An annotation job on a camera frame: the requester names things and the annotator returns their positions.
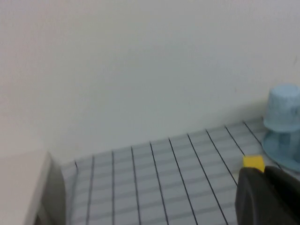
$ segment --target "light blue plastic object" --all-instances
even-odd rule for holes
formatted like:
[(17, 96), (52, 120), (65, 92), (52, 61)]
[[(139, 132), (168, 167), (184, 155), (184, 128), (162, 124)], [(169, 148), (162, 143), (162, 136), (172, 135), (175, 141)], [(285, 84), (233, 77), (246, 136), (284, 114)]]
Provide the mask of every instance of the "light blue plastic object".
[(263, 123), (279, 133), (300, 130), (300, 88), (294, 84), (281, 84), (269, 93)]
[(266, 154), (278, 164), (300, 172), (300, 132), (275, 133), (270, 131), (264, 137), (262, 147)]

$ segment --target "yellow part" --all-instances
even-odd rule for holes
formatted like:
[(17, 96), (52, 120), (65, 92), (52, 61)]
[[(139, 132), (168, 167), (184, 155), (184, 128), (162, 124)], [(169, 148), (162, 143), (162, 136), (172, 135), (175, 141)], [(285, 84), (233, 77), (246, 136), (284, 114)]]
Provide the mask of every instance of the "yellow part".
[(254, 167), (260, 171), (264, 171), (264, 162), (263, 157), (260, 155), (257, 156), (244, 156), (243, 157), (244, 167)]

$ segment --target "light blue cup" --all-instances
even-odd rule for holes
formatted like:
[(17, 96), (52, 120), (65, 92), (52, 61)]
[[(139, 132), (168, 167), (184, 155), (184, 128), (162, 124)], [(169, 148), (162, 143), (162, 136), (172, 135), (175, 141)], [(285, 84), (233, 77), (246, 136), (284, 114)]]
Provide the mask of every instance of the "light blue cup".
[(263, 123), (278, 133), (300, 130), (300, 88), (294, 84), (272, 88)]

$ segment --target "white surface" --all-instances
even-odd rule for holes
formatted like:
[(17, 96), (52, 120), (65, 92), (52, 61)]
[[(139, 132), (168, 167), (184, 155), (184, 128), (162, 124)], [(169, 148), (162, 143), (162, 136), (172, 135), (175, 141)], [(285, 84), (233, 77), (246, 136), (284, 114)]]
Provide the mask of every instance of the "white surface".
[(0, 155), (62, 161), (261, 115), (300, 83), (300, 2), (0, 3)]
[(33, 225), (50, 163), (45, 151), (0, 159), (1, 224)]

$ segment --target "black object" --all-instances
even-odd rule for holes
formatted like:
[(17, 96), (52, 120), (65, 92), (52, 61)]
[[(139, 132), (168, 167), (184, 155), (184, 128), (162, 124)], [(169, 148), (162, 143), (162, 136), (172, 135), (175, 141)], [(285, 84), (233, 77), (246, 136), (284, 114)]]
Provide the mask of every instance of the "black object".
[(273, 166), (242, 168), (235, 210), (238, 225), (300, 225), (300, 182)]

